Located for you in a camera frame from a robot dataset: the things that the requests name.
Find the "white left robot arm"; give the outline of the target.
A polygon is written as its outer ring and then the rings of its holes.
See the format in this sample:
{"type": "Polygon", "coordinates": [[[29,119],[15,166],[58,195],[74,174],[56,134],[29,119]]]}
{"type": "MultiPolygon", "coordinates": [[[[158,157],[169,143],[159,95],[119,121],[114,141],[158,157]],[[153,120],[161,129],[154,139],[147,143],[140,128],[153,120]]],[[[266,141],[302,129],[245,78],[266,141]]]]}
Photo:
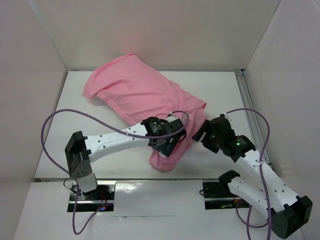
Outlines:
{"type": "Polygon", "coordinates": [[[91,164],[120,151],[149,146],[162,158],[168,158],[187,136],[182,120],[172,114],[167,119],[149,117],[121,132],[84,136],[74,132],[64,152],[69,177],[75,180],[87,200],[103,194],[91,164]]]}

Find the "aluminium frame rail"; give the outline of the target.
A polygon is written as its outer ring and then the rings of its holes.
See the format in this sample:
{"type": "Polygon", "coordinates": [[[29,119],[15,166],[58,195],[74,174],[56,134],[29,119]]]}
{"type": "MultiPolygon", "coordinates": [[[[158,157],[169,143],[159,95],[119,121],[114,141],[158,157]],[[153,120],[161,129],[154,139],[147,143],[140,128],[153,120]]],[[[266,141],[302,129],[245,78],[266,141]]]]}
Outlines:
{"type": "MultiPolygon", "coordinates": [[[[240,91],[241,100],[244,108],[254,109],[254,105],[249,93],[249,89],[244,77],[244,71],[242,69],[237,69],[235,72],[235,78],[240,91]]],[[[263,119],[254,111],[245,110],[246,119],[249,125],[250,135],[252,137],[252,142],[261,151],[264,145],[265,139],[263,137],[259,120],[263,119]]]]}

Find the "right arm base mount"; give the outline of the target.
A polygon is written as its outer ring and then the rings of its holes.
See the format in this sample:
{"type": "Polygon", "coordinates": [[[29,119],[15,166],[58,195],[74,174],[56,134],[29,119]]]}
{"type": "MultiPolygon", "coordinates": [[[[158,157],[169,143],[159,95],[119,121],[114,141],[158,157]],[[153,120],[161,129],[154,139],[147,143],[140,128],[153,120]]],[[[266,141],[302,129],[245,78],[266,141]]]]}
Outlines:
{"type": "Polygon", "coordinates": [[[219,181],[203,181],[199,194],[204,198],[206,210],[248,208],[249,204],[232,194],[219,181]]]}

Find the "pink satin pillowcase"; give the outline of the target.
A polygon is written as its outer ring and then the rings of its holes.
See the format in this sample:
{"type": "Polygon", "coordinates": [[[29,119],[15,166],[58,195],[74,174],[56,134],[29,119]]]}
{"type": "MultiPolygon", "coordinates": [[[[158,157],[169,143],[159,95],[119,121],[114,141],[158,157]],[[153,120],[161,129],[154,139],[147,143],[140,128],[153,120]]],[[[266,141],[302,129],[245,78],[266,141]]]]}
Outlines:
{"type": "Polygon", "coordinates": [[[172,171],[187,149],[192,136],[207,119],[206,102],[168,80],[161,73],[130,53],[98,67],[84,85],[83,96],[106,102],[123,120],[133,126],[148,117],[166,119],[173,111],[188,113],[186,138],[166,158],[153,150],[149,164],[161,172],[172,171]]]}

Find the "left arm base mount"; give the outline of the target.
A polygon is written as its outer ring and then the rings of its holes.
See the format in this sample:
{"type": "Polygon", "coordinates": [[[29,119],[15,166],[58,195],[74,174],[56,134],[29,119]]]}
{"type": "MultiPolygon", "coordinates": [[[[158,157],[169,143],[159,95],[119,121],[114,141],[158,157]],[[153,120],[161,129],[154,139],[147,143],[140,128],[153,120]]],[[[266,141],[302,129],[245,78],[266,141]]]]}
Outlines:
{"type": "Polygon", "coordinates": [[[77,193],[77,186],[75,182],[70,179],[63,181],[63,186],[70,190],[67,212],[73,212],[74,205],[77,198],[76,212],[95,212],[100,208],[100,212],[113,212],[116,183],[114,181],[98,181],[98,190],[93,193],[83,193],[79,188],[77,193]]]}

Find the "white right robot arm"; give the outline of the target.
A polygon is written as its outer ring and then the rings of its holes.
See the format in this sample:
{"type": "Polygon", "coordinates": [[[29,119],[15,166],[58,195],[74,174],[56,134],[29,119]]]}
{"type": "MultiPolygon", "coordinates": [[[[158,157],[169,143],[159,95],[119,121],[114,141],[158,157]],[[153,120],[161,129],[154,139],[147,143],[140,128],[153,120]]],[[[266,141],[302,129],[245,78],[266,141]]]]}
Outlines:
{"type": "Polygon", "coordinates": [[[214,153],[222,151],[247,174],[242,177],[229,170],[219,177],[218,190],[223,196],[234,194],[258,210],[279,238],[287,239],[309,221],[311,199],[298,195],[285,184],[260,158],[250,139],[235,134],[225,115],[205,120],[192,139],[214,153]]]}

